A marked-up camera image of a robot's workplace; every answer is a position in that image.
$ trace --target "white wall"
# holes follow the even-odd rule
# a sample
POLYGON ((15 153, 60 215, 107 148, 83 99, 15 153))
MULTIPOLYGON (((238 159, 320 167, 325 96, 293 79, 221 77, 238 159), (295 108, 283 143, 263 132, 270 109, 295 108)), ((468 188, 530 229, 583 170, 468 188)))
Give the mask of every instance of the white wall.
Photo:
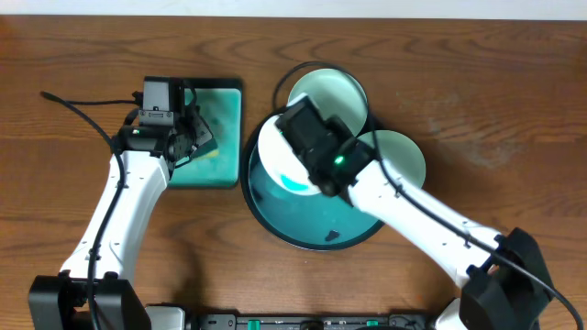
POLYGON ((587 0, 0 0, 0 14, 587 19, 587 0))

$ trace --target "wood grain surface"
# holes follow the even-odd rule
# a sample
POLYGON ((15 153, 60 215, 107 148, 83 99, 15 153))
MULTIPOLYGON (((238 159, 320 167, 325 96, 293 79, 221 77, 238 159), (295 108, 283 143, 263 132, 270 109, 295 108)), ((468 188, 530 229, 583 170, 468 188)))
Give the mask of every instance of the wood grain surface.
MULTIPOLYGON (((585 23, 4 16, 0 328, 32 327, 28 288, 69 257, 108 169, 100 137, 40 90, 101 100, 129 97, 145 75, 238 76, 248 137, 274 84, 309 60, 361 79, 382 121, 423 150, 427 191, 505 233, 531 233, 558 289, 587 314, 585 23)), ((109 134, 128 110, 85 109, 109 134)), ((343 251, 291 247, 257 223, 240 188, 165 192, 135 290, 144 303, 243 314, 434 314, 458 294, 388 227, 343 251)), ((574 328, 558 302, 541 322, 574 328)))

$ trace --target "teal rectangular tray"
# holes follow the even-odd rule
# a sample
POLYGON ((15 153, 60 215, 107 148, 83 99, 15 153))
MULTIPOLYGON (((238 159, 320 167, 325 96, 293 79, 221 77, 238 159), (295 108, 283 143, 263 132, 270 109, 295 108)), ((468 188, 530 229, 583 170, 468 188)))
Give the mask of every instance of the teal rectangular tray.
MULTIPOLYGON (((194 159, 173 172, 172 188, 230 188, 238 182, 242 129, 242 82, 238 79, 190 79, 200 116, 217 143, 216 155, 194 159)), ((185 91, 185 103, 192 101, 185 91)), ((181 159, 178 164, 187 161, 181 159)))

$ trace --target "wooden table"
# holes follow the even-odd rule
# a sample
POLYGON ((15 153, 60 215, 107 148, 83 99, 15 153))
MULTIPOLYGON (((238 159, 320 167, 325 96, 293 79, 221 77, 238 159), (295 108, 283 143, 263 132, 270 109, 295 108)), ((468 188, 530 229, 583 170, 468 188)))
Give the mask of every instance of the wooden table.
MULTIPOLYGON (((463 214, 539 242, 559 290, 587 315, 587 25, 202 17, 0 18, 0 328, 30 328, 28 288, 56 274, 105 184, 109 154, 62 97, 129 97, 145 75, 241 77, 245 137, 301 61, 363 81, 378 116, 414 139, 425 188, 463 214)), ((84 109, 114 134, 128 106, 84 109)), ((438 313, 455 289, 385 227, 317 253, 261 227, 240 188, 167 191, 138 261, 144 303, 244 314, 438 313)), ((558 303, 544 329, 573 329, 558 303)))

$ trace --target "white background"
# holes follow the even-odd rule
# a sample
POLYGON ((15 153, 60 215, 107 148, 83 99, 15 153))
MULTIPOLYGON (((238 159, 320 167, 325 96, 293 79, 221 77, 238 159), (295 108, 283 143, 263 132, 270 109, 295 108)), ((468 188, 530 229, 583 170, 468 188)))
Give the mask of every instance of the white background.
POLYGON ((0 0, 0 14, 587 19, 587 0, 0 0))

